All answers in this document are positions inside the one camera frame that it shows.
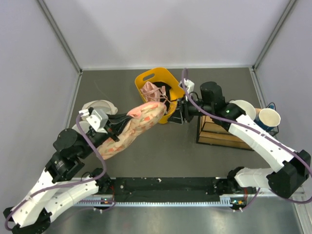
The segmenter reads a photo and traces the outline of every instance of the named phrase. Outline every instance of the yellow plastic bin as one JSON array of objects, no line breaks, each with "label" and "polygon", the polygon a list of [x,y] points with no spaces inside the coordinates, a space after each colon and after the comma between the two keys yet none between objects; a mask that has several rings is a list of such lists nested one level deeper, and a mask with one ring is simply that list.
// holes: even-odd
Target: yellow plastic bin
[{"label": "yellow plastic bin", "polygon": [[[170,85],[171,86],[171,89],[170,89],[170,99],[171,100],[176,100],[178,98],[182,98],[184,95],[184,90],[179,87],[179,82],[176,80],[176,78],[166,68],[157,67],[157,68],[154,68],[154,69],[151,69],[147,72],[142,73],[135,80],[137,90],[140,93],[140,96],[141,96],[143,102],[146,102],[146,100],[145,100],[144,96],[142,95],[140,89],[148,81],[151,83],[160,81],[160,82],[164,82],[164,83]],[[168,118],[176,110],[176,105],[177,105],[177,101],[173,101],[170,104],[168,113],[160,119],[159,123],[164,124],[164,123],[168,122]]]}]

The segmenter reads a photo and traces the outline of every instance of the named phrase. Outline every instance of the paper cup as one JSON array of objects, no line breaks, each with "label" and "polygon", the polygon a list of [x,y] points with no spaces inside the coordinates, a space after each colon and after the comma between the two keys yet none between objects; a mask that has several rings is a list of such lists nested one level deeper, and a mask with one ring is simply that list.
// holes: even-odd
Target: paper cup
[{"label": "paper cup", "polygon": [[281,116],[276,110],[265,108],[259,112],[254,122],[268,132],[280,124]]},{"label": "paper cup", "polygon": [[234,103],[240,108],[242,108],[252,120],[255,119],[256,117],[255,108],[249,102],[244,100],[231,100],[230,103]]}]

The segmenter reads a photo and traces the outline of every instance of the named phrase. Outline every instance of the gray floor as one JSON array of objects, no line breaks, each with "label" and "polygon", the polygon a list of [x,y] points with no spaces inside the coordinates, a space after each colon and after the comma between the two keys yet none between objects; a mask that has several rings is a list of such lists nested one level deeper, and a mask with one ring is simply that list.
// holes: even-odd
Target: gray floor
[{"label": "gray floor", "polygon": [[[179,80],[181,69],[170,70]],[[135,78],[144,70],[112,70],[83,72],[75,102],[71,126],[83,104],[99,99],[111,101],[126,113],[142,100],[135,87]],[[190,69],[189,78],[195,91],[206,81],[216,81],[227,100],[243,99],[260,107],[248,68]],[[107,160],[111,177],[187,177],[226,176],[237,166],[268,167],[255,152],[196,144],[197,119],[190,124],[158,124],[140,135],[132,145]],[[81,173],[99,167],[95,156],[86,159]]]},{"label": "gray floor", "polygon": [[[103,214],[74,207],[47,234],[302,234],[293,204],[259,197],[243,213],[205,207],[115,207]],[[66,217],[75,214],[68,221]]]}]

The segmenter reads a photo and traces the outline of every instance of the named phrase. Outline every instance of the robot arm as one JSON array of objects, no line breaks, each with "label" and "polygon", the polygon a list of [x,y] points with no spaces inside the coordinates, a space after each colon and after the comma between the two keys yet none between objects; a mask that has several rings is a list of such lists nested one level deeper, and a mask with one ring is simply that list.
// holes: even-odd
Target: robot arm
[{"label": "robot arm", "polygon": [[[100,146],[108,138],[118,141],[118,135],[122,132],[125,124],[131,119],[130,116],[120,115],[109,120],[103,109],[90,108],[80,112],[87,117],[91,125],[86,132],[88,138],[95,147]],[[66,187],[70,180],[80,171],[84,163],[80,161],[91,154],[92,149],[81,134],[74,129],[65,129],[58,135],[53,143],[56,152],[46,164],[39,180],[22,202],[15,207],[7,208],[3,213],[16,225],[12,229],[14,234],[42,233],[60,214],[82,199],[96,194],[104,193],[110,186],[110,178],[105,175],[96,180],[103,169],[95,169],[85,182],[67,188],[65,192],[56,196],[60,187]]]},{"label": "robot arm", "polygon": [[[188,81],[187,84],[190,86],[188,91],[192,91],[194,83]],[[293,157],[292,152],[295,151],[280,144],[269,133],[263,131],[237,105],[226,103],[220,86],[215,82],[206,82],[201,85],[200,89],[202,99],[189,100],[186,97],[179,99],[176,111],[169,121],[190,122],[194,116],[203,115],[193,106],[191,103],[193,101],[204,111],[217,117],[254,128],[257,133],[234,123],[214,119],[216,124],[245,141],[270,165],[268,169],[236,168],[229,173],[229,183],[232,184],[234,181],[241,188],[270,188],[281,197],[290,197],[309,177],[307,169]],[[118,136],[131,119],[127,115],[109,118],[100,108],[90,108],[80,113],[87,117],[86,119],[91,125],[86,135],[95,147],[100,146],[108,138],[118,141]],[[25,197],[23,204],[7,208],[3,212],[6,218],[11,217],[10,221],[15,223],[15,227],[12,229],[14,234],[40,234],[61,213],[75,203],[98,192],[105,193],[110,186],[110,178],[107,174],[100,178],[103,169],[97,168],[82,184],[77,184],[56,196],[59,188],[65,187],[83,168],[84,164],[80,159],[85,159],[91,154],[92,149],[83,136],[73,129],[63,130],[53,146],[56,152],[46,164],[40,179]],[[296,154],[310,165],[311,157],[307,152],[303,150]],[[57,188],[44,190],[56,185]]]},{"label": "robot arm", "polygon": [[[232,123],[229,123],[213,118],[216,124],[246,142],[270,166],[267,169],[236,168],[229,173],[228,179],[234,179],[241,188],[268,188],[284,198],[289,198],[308,179],[308,170],[292,155],[292,153],[297,154],[310,165],[311,156],[306,151],[302,150],[298,153],[281,144],[256,125],[240,107],[233,103],[226,103],[221,87],[215,82],[203,83],[200,91],[202,99],[197,97],[192,101],[209,114],[231,120]],[[202,115],[204,114],[195,108],[190,100],[183,97],[178,101],[177,109],[169,121],[190,122],[194,116]]]}]

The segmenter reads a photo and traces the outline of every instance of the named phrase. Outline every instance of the pink patterned fabric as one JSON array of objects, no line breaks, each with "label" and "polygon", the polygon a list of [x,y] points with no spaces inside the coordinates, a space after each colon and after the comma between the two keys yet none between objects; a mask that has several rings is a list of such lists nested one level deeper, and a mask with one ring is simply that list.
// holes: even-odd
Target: pink patterned fabric
[{"label": "pink patterned fabric", "polygon": [[127,148],[138,135],[157,124],[165,112],[165,104],[158,101],[150,101],[132,109],[127,115],[133,118],[118,136],[120,141],[115,142],[109,138],[98,147],[98,151],[104,159],[111,158]]}]

